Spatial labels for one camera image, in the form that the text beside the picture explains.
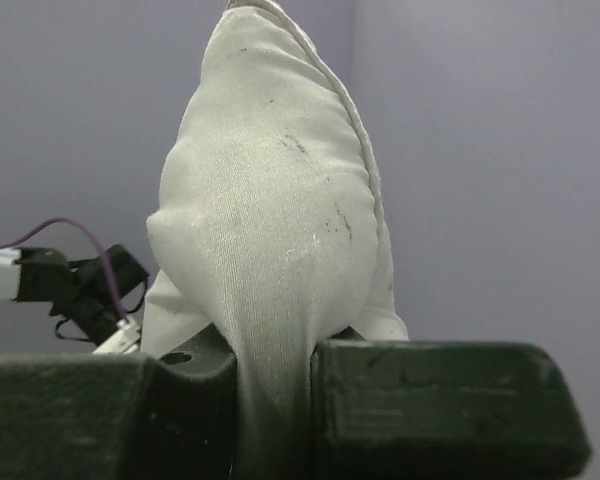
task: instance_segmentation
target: gray wall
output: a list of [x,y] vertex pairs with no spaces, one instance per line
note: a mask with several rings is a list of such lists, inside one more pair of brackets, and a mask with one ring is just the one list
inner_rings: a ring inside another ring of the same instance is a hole
[[360,1],[352,86],[416,339],[563,367],[600,480],[600,1]]
[[[71,216],[155,271],[145,219],[226,3],[0,1],[0,243]],[[351,2],[281,4],[348,79]],[[51,227],[29,244],[94,256],[70,227]],[[57,341],[47,312],[0,304],[0,353],[90,350]]]
[[[68,215],[155,271],[144,220],[225,3],[0,2],[0,242]],[[353,55],[353,0],[281,3],[371,132],[412,336],[547,348],[600,480],[600,0],[364,0]],[[85,351],[46,310],[0,304],[0,352]]]

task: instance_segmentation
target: white cloth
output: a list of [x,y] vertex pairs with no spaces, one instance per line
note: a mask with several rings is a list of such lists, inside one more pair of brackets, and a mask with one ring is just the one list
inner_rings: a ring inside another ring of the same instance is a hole
[[367,339],[407,331],[367,133],[277,4],[223,14],[147,226],[162,271],[142,350],[161,355],[213,322],[238,359],[238,478],[293,478],[316,343],[349,325]]

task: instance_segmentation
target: white fabric bag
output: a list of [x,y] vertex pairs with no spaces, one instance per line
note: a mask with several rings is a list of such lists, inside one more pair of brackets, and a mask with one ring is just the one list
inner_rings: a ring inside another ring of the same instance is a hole
[[367,133],[276,3],[223,14],[147,226],[162,270],[142,350],[162,355],[213,322],[238,359],[238,478],[292,478],[316,343],[349,325],[367,339],[407,331]]

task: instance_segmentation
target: background wall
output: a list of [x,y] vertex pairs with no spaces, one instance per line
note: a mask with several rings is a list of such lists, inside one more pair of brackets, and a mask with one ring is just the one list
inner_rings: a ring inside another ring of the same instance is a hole
[[[164,159],[226,4],[0,1],[0,243],[47,218],[71,216],[156,271],[145,219],[157,207]],[[281,4],[348,80],[353,4]],[[29,244],[74,259],[95,254],[66,226]],[[0,353],[91,350],[57,341],[47,312],[46,305],[0,303]]]
[[[0,242],[67,215],[155,271],[144,221],[225,3],[0,1]],[[374,140],[412,336],[545,347],[600,480],[600,0],[360,1],[354,42],[353,0],[281,4]],[[31,244],[93,255],[69,227]],[[46,312],[0,304],[0,353],[87,350]]]
[[411,335],[545,347],[600,480],[600,1],[360,1],[353,58]]

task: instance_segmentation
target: white arm segment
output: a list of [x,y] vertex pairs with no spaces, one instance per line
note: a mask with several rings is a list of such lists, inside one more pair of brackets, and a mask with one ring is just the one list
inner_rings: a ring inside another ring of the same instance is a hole
[[0,250],[0,300],[15,300],[20,288],[20,265],[15,264],[21,257],[18,248]]

